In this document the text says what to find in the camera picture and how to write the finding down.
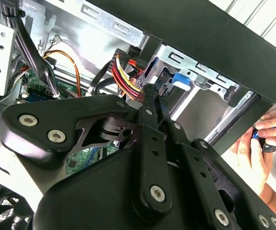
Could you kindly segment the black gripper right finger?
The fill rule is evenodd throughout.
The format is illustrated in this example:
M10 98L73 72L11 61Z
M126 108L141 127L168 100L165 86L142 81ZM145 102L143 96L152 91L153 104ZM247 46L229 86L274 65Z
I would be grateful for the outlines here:
M189 141L158 98L160 230L276 230L276 214L204 140Z

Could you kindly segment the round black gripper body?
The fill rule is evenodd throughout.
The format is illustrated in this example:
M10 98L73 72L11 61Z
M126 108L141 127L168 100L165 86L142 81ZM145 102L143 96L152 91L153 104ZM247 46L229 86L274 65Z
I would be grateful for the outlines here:
M33 228L159 230L158 151L148 150L147 156L117 152L57 183L42 198Z

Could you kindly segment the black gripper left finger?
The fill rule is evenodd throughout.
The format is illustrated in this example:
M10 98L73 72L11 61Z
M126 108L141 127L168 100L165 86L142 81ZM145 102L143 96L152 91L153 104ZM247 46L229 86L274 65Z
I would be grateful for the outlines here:
M65 178L71 154L109 141L129 146L141 125L157 130L169 120L152 84L137 101L97 95L8 106L0 115L0 184L36 211L45 192Z

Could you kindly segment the person's right hand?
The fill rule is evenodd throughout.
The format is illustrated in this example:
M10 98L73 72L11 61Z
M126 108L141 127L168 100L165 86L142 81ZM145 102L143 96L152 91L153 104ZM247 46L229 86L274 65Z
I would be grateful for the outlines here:
M251 127L230 147L229 152L237 174L260 195L270 173L272 155L263 155L259 141L252 138Z

